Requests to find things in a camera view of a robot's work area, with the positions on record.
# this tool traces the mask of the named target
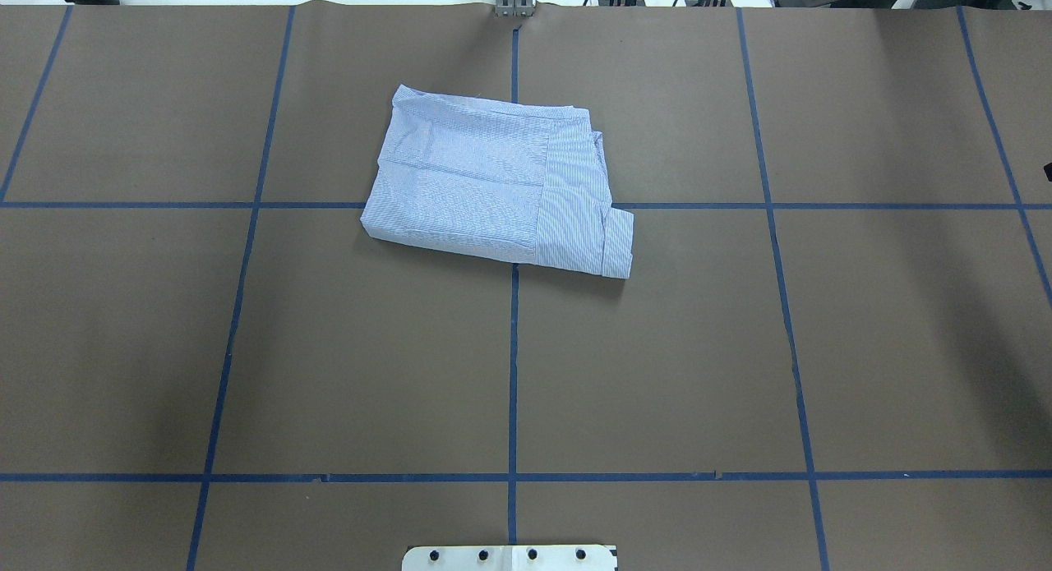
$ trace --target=mounting plate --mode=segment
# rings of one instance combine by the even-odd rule
[[[599,0],[599,5],[607,5],[607,6],[609,6],[610,5],[610,0]],[[635,1],[635,5],[647,5],[647,1],[646,0]]]
[[[697,0],[686,0],[686,2],[687,2],[687,5],[695,5],[695,3],[697,3]],[[730,6],[733,6],[733,3],[731,3],[730,0],[727,0],[726,7],[730,8]]]
[[[618,549],[603,545],[414,547],[402,571],[616,571]]]

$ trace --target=blue striped shirt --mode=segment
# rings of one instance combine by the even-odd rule
[[[370,237],[627,279],[631,212],[611,208],[588,110],[401,85],[362,212]]]

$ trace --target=shirt cuff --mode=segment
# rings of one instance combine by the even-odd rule
[[[603,220],[603,277],[628,279],[632,268],[632,222],[635,216],[610,208]]]

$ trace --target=blue tape line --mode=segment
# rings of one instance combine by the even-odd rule
[[[775,210],[1018,210],[1016,204],[884,204],[853,201],[774,201]],[[251,201],[0,201],[0,208],[252,208]],[[365,201],[261,201],[260,208],[311,210],[312,208],[365,208]],[[627,201],[613,204],[622,210],[763,210],[752,201]],[[1052,204],[1023,204],[1027,210],[1052,210]]]
[[[716,481],[714,472],[523,472],[522,483],[684,483]]]
[[[519,29],[520,24],[511,32],[511,102],[519,103]]]
[[[44,70],[40,75],[40,81],[37,83],[37,91],[33,93],[33,102],[29,103],[29,110],[26,110],[25,121],[22,122],[22,130],[18,134],[18,141],[15,143],[15,151],[12,152],[11,162],[7,163],[7,171],[3,175],[3,184],[0,185],[0,201],[3,201],[3,198],[7,196],[7,189],[11,187],[11,179],[15,177],[15,167],[18,164],[19,156],[22,155],[22,145],[25,145],[25,138],[29,135],[29,125],[33,124],[34,115],[37,115],[37,104],[40,103],[40,97],[44,93],[44,85],[47,84],[47,77],[52,74],[52,66],[55,66],[55,57],[59,54],[59,46],[62,44],[62,37],[65,35],[65,28],[72,16],[73,6],[67,5],[65,13],[62,15],[62,23],[59,25],[59,32],[55,35],[55,43],[52,44],[50,54],[47,55],[47,62],[44,63]]]
[[[519,103],[519,32],[511,30],[511,103]],[[510,359],[508,363],[508,544],[519,542],[519,264],[511,264]]]
[[[925,478],[1052,478],[1052,470],[884,470],[816,472],[817,481],[909,481]]]
[[[800,435],[804,446],[804,463],[808,474],[814,473],[814,455],[811,451],[811,433],[807,424],[807,407],[804,404],[804,384],[800,378],[800,361],[796,358],[796,338],[793,334],[792,313],[789,311],[789,297],[786,291],[785,271],[782,267],[782,249],[778,247],[777,226],[774,222],[774,205],[771,201],[771,185],[767,176],[767,159],[760,130],[760,111],[756,107],[756,93],[752,83],[752,68],[749,65],[749,44],[745,36],[745,18],[741,8],[737,16],[739,39],[742,44],[742,63],[745,66],[745,87],[749,95],[749,111],[752,115],[752,136],[756,144],[756,160],[760,163],[760,181],[764,186],[764,203],[767,205],[767,228],[770,230],[771,250],[774,253],[774,272],[778,280],[778,297],[782,299],[782,321],[789,339],[789,353],[792,358],[792,376],[796,384],[796,415],[800,420]],[[829,553],[826,548],[826,530],[822,522],[822,503],[818,499],[818,484],[809,481],[811,492],[811,513],[814,516],[814,533],[818,547],[818,560],[823,571],[829,571]]]
[[[361,208],[365,207],[365,201],[263,201],[261,208],[274,208],[274,210],[315,210],[316,208]]]
[[[423,474],[213,474],[214,483],[360,483],[360,484],[416,484],[416,483],[504,483],[503,472],[474,473],[423,473]]]
[[[252,207],[251,201],[3,201],[0,208],[244,208]]]
[[[613,204],[619,210],[762,210],[766,204],[703,201],[703,203],[624,203]]]
[[[1005,177],[1008,179],[1008,186],[1012,190],[1012,198],[1015,200],[1015,206],[1019,211],[1019,220],[1023,223],[1023,230],[1027,233],[1027,244],[1030,245],[1030,253],[1034,257],[1034,264],[1037,265],[1037,277],[1041,280],[1041,286],[1045,287],[1045,299],[1047,299],[1049,307],[1052,308],[1052,285],[1049,284],[1048,272],[1045,271],[1045,261],[1041,261],[1040,250],[1037,248],[1037,241],[1034,239],[1034,231],[1030,228],[1030,220],[1027,219],[1027,210],[1025,205],[1023,205],[1023,197],[1019,196],[1018,185],[1015,183],[1015,177],[1012,175],[1012,166],[1008,163],[1008,155],[1005,152],[1005,145],[1000,141],[1000,132],[997,129],[997,123],[993,121],[993,111],[990,109],[990,102],[986,96],[986,89],[983,87],[983,78],[979,76],[979,68],[975,63],[975,54],[972,50],[972,40],[968,35],[968,23],[965,20],[965,9],[960,5],[957,6],[957,23],[960,24],[960,36],[965,40],[965,52],[968,55],[968,64],[972,68],[972,77],[975,78],[975,88],[979,93],[979,100],[983,103],[983,110],[987,115],[987,122],[990,124],[990,134],[993,135],[993,141],[997,146],[997,156],[1000,157],[1002,166],[1005,168]]]
[[[511,335],[508,363],[508,544],[518,542],[519,474],[519,264],[511,264]]]
[[[872,204],[872,203],[792,203],[771,204],[776,210],[1014,210],[1014,204]]]
[[[1052,478],[1052,470],[872,470],[826,472],[521,472],[519,483],[769,483],[804,481],[913,481],[913,480],[1009,480]],[[173,473],[90,473],[90,472],[7,472],[0,483],[244,483],[244,484],[425,484],[425,483],[506,483],[503,472],[452,473],[350,473],[350,474],[173,474]]]
[[[201,474],[106,472],[11,472],[0,483],[200,483]]]
[[[285,77],[285,62],[288,59],[288,44],[292,37],[292,20],[296,18],[296,6],[288,6],[288,18],[285,21],[285,37],[281,46],[281,59],[278,62],[278,78],[275,80],[274,97],[270,102],[270,118],[267,121],[266,138],[263,140],[263,156],[260,159],[259,178],[256,181],[256,196],[252,198],[252,212],[248,219],[248,236],[245,239],[245,251],[241,257],[241,271],[238,274],[238,290],[234,297],[234,313],[230,317],[230,330],[226,335],[226,352],[223,356],[223,369],[219,378],[219,392],[216,395],[216,410],[211,417],[211,431],[208,435],[208,451],[204,462],[204,481],[198,498],[197,515],[194,518],[194,533],[190,536],[189,554],[186,557],[186,571],[194,571],[197,565],[197,551],[201,542],[201,529],[204,526],[204,512],[208,504],[208,477],[211,476],[216,462],[216,445],[219,441],[219,426],[223,421],[223,407],[226,402],[226,388],[230,379],[230,364],[234,359],[234,339],[241,321],[241,305],[244,301],[245,278],[248,272],[248,260],[251,259],[252,244],[256,239],[256,225],[259,222],[260,204],[263,201],[263,185],[266,183],[266,167],[270,158],[270,143],[274,141],[274,126],[278,119],[278,103],[281,100],[281,85]]]

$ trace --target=blue painter's tape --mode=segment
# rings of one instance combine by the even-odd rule
[[[226,390],[230,379],[230,364],[234,359],[234,339],[241,321],[241,306],[244,302],[245,278],[248,272],[248,260],[252,256],[252,244],[256,239],[256,225],[259,222],[260,204],[263,201],[263,186],[266,184],[266,167],[270,158],[270,143],[274,141],[274,126],[278,119],[278,103],[281,100],[281,85],[285,76],[285,62],[288,59],[288,44],[292,37],[292,21],[296,18],[296,6],[288,6],[288,17],[285,21],[285,37],[281,46],[281,58],[278,62],[278,78],[275,80],[274,97],[270,102],[270,117],[267,121],[266,138],[263,140],[263,156],[260,159],[259,178],[256,181],[256,196],[252,200],[252,212],[248,219],[248,234],[245,239],[245,251],[241,257],[241,271],[238,276],[238,290],[234,298],[234,313],[230,317],[230,328],[226,335],[226,351],[223,356],[223,369],[219,378],[219,392],[216,395],[216,409],[211,417],[211,431],[208,434],[208,448],[204,462],[204,481],[198,498],[197,515],[194,519],[194,532],[190,536],[189,553],[186,557],[186,571],[194,571],[197,565],[198,546],[201,541],[201,530],[204,525],[204,512],[208,504],[208,478],[211,476],[216,462],[216,445],[219,441],[219,426],[223,421],[223,406],[226,402]]]
[[[772,203],[776,210],[1014,210],[1015,204]]]
[[[3,175],[3,183],[0,184],[0,201],[7,196],[7,189],[11,187],[11,179],[15,177],[15,167],[18,164],[18,158],[22,154],[22,145],[25,145],[25,138],[29,136],[29,126],[33,125],[33,117],[37,115],[37,106],[40,103],[40,97],[44,93],[44,85],[47,84],[47,77],[52,74],[52,68],[55,66],[55,57],[59,54],[59,47],[62,44],[62,37],[65,35],[66,25],[69,24],[69,17],[73,16],[74,6],[66,6],[65,13],[62,15],[62,23],[59,24],[59,32],[55,35],[55,43],[52,44],[50,54],[47,55],[47,62],[44,63],[44,70],[40,75],[40,81],[37,83],[37,90],[33,93],[33,102],[29,103],[29,110],[25,114],[25,121],[22,122],[22,130],[18,134],[18,141],[15,143],[15,151],[12,152],[11,162],[7,163],[7,171]]]
[[[716,481],[706,472],[523,472],[522,483],[692,483]]]
[[[0,473],[0,483],[200,483],[201,474],[11,472]]]
[[[711,201],[711,203],[624,203],[613,204],[619,210],[762,210],[767,208],[766,204],[750,203],[722,203],[722,201]]]
[[[327,474],[326,483],[504,483],[503,472],[422,473],[422,474]]]
[[[817,481],[910,481],[924,478],[1052,478],[1052,470],[879,470],[816,472]]]
[[[251,201],[3,201],[0,208],[146,208],[146,210],[208,210],[208,208],[252,208]]]
[[[519,103],[519,29],[518,25],[511,32],[511,102]]]
[[[364,208],[365,201],[263,201],[261,208],[274,210],[339,210],[339,208]]]
[[[800,378],[800,361],[796,358],[796,339],[793,334],[792,315],[789,311],[789,297],[786,291],[785,271],[782,267],[782,249],[778,247],[777,226],[774,222],[774,205],[771,200],[771,185],[767,176],[767,160],[764,141],[760,130],[760,111],[756,107],[756,93],[752,83],[752,68],[749,63],[749,44],[745,33],[745,18],[736,8],[739,39],[742,46],[742,63],[745,66],[745,88],[749,96],[749,111],[752,115],[752,136],[756,145],[756,160],[760,164],[760,180],[764,188],[764,203],[767,205],[767,228],[770,230],[771,250],[774,253],[774,273],[778,280],[778,297],[782,299],[782,320],[789,338],[789,353],[792,362],[793,382],[796,384],[796,415],[800,421],[800,435],[804,446],[804,463],[808,474],[814,473],[814,456],[811,451],[811,433],[807,422],[807,407],[804,403],[804,384]],[[829,571],[829,553],[826,548],[826,530],[822,522],[822,503],[818,499],[818,485],[808,482],[811,492],[811,513],[814,517],[814,533],[818,548],[818,560],[823,571]]]
[[[968,64],[972,69],[972,77],[975,80],[975,88],[979,93],[979,102],[983,103],[983,110],[986,114],[987,122],[990,124],[990,134],[993,135],[994,144],[997,147],[997,156],[1000,158],[1002,166],[1005,169],[1005,178],[1008,179],[1008,186],[1012,190],[1012,198],[1015,200],[1015,206],[1019,211],[1019,222],[1023,223],[1023,230],[1027,234],[1027,244],[1030,246],[1030,253],[1034,258],[1034,264],[1037,267],[1037,277],[1040,279],[1041,286],[1045,287],[1045,299],[1052,308],[1052,285],[1049,283],[1048,271],[1045,270],[1045,261],[1041,260],[1040,249],[1037,248],[1037,241],[1034,239],[1034,231],[1030,228],[1030,220],[1027,219],[1026,205],[1023,204],[1023,198],[1019,196],[1019,188],[1015,183],[1015,177],[1012,175],[1012,166],[1008,162],[1008,155],[1005,152],[1005,145],[1000,141],[1000,132],[997,129],[997,123],[993,119],[993,111],[990,109],[990,102],[986,96],[986,89],[983,87],[983,78],[979,76],[979,68],[975,63],[975,52],[972,50],[972,40],[968,35],[968,21],[965,20],[965,9],[960,5],[957,6],[957,23],[960,24],[960,36],[965,40],[965,54],[968,55]]]
[[[210,483],[316,483],[323,482],[324,474],[213,474]]]
[[[511,264],[510,356],[508,361],[508,544],[518,539],[519,473],[519,264]]]

